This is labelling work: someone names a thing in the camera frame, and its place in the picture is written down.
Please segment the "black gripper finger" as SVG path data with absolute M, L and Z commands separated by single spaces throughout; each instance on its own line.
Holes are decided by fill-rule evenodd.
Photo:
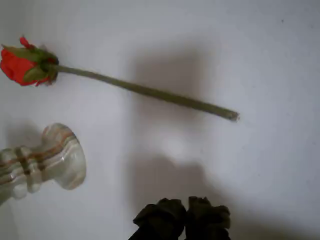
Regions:
M 185 220 L 187 240 L 229 240 L 230 210 L 213 206 L 207 197 L 190 196 Z
M 138 229 L 129 240 L 177 240 L 185 227 L 187 211 L 179 199 L 163 198 L 147 204 L 133 219 Z

